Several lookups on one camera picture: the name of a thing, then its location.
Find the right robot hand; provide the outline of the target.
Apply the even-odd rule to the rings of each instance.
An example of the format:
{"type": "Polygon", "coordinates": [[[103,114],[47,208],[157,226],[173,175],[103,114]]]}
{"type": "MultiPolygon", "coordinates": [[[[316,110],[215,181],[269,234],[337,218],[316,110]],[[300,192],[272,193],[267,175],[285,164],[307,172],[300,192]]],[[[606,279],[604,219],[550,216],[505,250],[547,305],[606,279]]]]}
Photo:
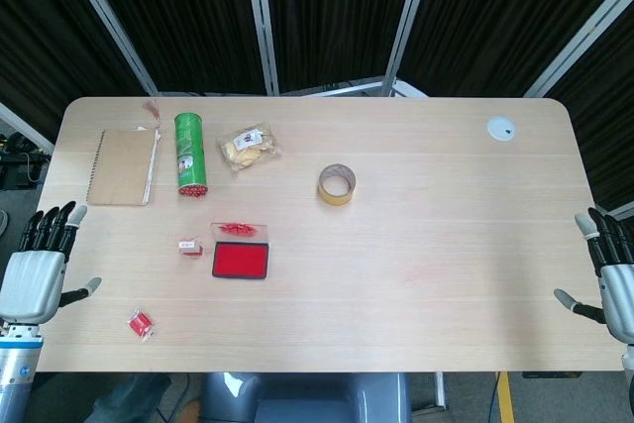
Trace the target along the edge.
{"type": "Polygon", "coordinates": [[[556,299],[571,312],[607,327],[617,341],[634,346],[634,239],[610,215],[590,207],[575,222],[586,242],[601,305],[583,304],[561,288],[556,299]]]}

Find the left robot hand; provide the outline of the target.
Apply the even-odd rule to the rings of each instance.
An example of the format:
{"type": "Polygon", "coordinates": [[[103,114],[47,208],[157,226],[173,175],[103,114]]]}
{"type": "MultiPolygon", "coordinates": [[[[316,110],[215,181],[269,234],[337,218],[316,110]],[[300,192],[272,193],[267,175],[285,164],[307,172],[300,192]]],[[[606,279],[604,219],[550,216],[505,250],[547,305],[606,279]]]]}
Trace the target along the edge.
{"type": "Polygon", "coordinates": [[[47,212],[39,210],[29,219],[0,285],[0,320],[8,325],[42,325],[60,307],[83,300],[98,289],[102,283],[99,276],[77,289],[63,289],[70,254],[86,213],[85,205],[70,201],[47,212]]]}

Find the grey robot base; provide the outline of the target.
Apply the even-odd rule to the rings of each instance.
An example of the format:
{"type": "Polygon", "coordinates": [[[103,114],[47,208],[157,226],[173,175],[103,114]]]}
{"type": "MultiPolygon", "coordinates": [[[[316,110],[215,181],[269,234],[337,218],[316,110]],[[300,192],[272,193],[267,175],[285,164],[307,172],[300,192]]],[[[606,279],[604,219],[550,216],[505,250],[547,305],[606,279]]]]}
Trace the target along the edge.
{"type": "Polygon", "coordinates": [[[411,423],[403,372],[208,372],[199,423],[411,423]]]}

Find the red ink pad clear lid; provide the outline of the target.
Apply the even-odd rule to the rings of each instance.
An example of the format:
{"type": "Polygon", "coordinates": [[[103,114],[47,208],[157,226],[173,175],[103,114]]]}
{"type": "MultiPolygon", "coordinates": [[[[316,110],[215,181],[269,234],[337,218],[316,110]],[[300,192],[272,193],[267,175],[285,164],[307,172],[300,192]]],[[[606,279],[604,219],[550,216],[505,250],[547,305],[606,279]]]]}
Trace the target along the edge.
{"type": "Polygon", "coordinates": [[[266,279],[269,242],[267,225],[212,223],[214,253],[211,272],[217,278],[266,279]]]}

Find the small red wrapped packet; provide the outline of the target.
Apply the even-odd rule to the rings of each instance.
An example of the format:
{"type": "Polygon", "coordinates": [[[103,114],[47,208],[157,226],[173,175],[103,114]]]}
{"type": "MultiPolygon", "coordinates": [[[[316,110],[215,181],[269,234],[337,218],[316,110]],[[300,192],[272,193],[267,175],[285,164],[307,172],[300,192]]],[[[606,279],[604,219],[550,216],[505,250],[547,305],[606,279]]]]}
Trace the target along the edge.
{"type": "Polygon", "coordinates": [[[127,320],[128,327],[142,341],[150,338],[156,326],[152,318],[140,309],[136,309],[127,320]]]}

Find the brown spiral notebook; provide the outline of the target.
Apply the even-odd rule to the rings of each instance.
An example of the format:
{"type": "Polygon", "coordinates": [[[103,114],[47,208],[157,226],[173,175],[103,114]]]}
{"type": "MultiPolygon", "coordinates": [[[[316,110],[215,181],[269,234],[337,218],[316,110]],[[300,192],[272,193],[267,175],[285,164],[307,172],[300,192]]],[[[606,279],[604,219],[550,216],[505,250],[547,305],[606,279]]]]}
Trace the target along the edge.
{"type": "Polygon", "coordinates": [[[158,129],[104,130],[91,169],[87,202],[147,205],[159,139],[158,129]]]}

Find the green cylindrical can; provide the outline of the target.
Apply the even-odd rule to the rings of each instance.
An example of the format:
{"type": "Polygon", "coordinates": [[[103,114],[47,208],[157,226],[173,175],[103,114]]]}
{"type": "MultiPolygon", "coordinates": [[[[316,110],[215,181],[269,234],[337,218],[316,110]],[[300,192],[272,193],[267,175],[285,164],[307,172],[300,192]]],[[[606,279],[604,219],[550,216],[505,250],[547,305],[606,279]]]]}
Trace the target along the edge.
{"type": "Polygon", "coordinates": [[[195,113],[180,113],[174,118],[177,191],[180,195],[201,197],[207,194],[206,160],[202,119],[195,113]]]}

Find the clear bag of cookies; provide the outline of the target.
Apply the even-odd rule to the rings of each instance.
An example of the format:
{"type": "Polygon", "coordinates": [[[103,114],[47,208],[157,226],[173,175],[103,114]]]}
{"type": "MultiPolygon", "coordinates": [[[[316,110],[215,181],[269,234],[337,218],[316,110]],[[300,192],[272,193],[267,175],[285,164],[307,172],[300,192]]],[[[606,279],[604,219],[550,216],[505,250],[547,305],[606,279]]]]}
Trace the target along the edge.
{"type": "Polygon", "coordinates": [[[260,122],[220,136],[216,139],[216,145],[234,174],[281,154],[281,146],[269,122],[260,122]]]}

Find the yellow tape roll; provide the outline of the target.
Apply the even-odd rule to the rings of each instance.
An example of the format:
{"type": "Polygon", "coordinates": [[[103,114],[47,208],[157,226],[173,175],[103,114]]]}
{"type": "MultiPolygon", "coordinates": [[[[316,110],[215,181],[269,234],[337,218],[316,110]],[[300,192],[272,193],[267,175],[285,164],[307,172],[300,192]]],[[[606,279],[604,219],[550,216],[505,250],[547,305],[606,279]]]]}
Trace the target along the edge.
{"type": "Polygon", "coordinates": [[[319,197],[331,206],[343,206],[349,203],[357,187],[355,173],[342,163],[325,166],[318,177],[319,197]]]}

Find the grey partition frame post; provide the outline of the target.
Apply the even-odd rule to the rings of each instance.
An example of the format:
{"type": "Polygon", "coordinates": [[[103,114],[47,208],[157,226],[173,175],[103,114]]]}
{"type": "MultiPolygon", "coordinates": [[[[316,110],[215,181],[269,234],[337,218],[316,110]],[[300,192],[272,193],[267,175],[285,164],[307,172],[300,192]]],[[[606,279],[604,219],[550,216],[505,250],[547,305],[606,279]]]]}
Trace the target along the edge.
{"type": "Polygon", "coordinates": [[[267,96],[280,94],[268,0],[251,0],[267,96]]]}
{"type": "Polygon", "coordinates": [[[0,102],[0,120],[25,136],[48,155],[53,153],[54,144],[2,102],[0,102]]]}
{"type": "Polygon", "coordinates": [[[545,97],[633,2],[634,0],[603,0],[535,79],[523,97],[545,97]]]}
{"type": "Polygon", "coordinates": [[[115,10],[108,0],[88,0],[106,31],[120,51],[129,68],[135,74],[141,86],[149,96],[159,96],[159,90],[137,53],[133,42],[121,24],[115,10]]]}
{"type": "Polygon", "coordinates": [[[397,72],[409,41],[409,36],[421,0],[404,0],[400,20],[392,44],[391,53],[383,76],[381,95],[389,96],[395,83],[397,72]]]}

